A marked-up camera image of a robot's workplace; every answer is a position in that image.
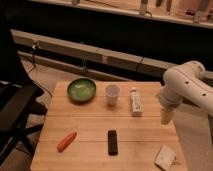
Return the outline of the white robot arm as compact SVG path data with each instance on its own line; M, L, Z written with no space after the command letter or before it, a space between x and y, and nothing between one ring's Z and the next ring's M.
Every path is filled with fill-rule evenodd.
M198 61L176 65L164 72L164 86L158 95L162 106L162 124L168 124L172 120L173 110L184 98L213 117L213 87L202 81L204 73L205 67Z

